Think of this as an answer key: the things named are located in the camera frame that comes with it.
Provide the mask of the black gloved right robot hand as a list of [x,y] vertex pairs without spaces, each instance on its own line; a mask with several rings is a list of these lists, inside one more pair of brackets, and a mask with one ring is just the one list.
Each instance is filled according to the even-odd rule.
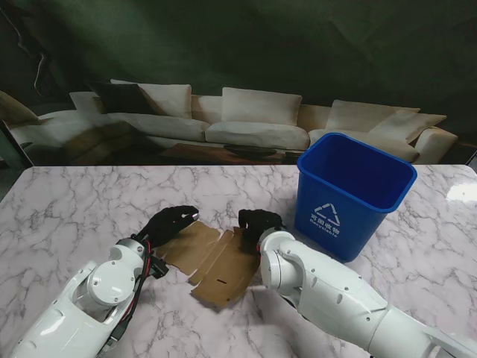
[[241,229],[241,250],[252,255],[257,253],[260,237],[265,231],[285,229],[281,216],[266,210],[239,210],[238,225]]

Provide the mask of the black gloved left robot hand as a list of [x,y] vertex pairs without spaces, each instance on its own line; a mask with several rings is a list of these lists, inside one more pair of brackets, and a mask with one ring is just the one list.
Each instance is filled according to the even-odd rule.
[[198,215],[199,210],[193,206],[166,207],[149,220],[136,234],[135,240],[140,243],[148,241],[151,248],[163,246],[181,230],[195,222]]

